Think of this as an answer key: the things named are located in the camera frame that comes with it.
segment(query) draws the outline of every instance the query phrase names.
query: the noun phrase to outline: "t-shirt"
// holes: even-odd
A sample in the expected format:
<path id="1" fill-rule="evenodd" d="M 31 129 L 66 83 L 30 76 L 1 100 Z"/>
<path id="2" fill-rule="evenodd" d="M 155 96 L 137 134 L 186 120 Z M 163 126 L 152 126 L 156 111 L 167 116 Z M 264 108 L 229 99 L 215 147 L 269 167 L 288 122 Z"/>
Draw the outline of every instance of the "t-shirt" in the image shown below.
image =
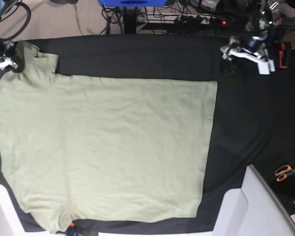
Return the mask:
<path id="1" fill-rule="evenodd" d="M 196 216 L 217 82 L 64 76 L 57 55 L 18 51 L 24 71 L 0 80 L 0 153 L 24 212 L 51 232 Z"/>

